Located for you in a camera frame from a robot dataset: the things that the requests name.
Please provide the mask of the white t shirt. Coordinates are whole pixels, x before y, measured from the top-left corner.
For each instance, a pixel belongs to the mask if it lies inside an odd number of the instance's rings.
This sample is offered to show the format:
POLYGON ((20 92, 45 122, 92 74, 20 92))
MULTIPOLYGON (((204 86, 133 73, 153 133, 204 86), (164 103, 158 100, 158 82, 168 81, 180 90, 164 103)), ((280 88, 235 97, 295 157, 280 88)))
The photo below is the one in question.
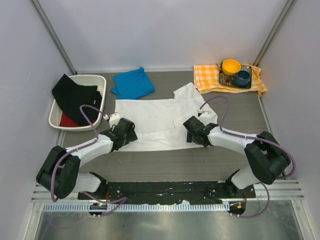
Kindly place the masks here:
POLYGON ((115 112, 135 124, 137 140, 121 147, 121 152, 154 152, 200 148, 187 142, 183 123, 198 115, 205 102, 193 83, 173 92, 174 98, 115 101, 115 112))

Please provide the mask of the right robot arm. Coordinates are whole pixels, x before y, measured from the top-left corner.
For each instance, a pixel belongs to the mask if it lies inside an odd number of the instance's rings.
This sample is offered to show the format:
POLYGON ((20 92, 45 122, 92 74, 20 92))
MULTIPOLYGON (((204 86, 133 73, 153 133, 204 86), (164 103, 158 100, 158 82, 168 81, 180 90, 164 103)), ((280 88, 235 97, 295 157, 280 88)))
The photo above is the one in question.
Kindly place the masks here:
POLYGON ((195 116, 183 123, 187 142, 203 147, 223 147, 246 156, 249 166, 232 173, 224 184, 226 194, 235 197, 246 187, 263 183, 271 185, 291 164, 289 154, 273 135, 258 135, 228 130, 215 123, 204 124, 195 116))

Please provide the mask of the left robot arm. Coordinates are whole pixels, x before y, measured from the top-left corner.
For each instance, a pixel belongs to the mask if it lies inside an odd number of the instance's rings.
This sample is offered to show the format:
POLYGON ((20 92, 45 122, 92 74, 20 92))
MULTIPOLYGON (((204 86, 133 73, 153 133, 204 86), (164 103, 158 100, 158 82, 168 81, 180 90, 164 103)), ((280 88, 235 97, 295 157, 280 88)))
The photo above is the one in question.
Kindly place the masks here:
POLYGON ((94 172, 79 173, 80 168, 137 139, 135 124, 122 117, 92 140, 69 148, 53 147, 37 173, 36 182, 50 192, 53 202, 72 193, 77 193, 80 200, 101 199, 108 191, 107 180, 94 172))

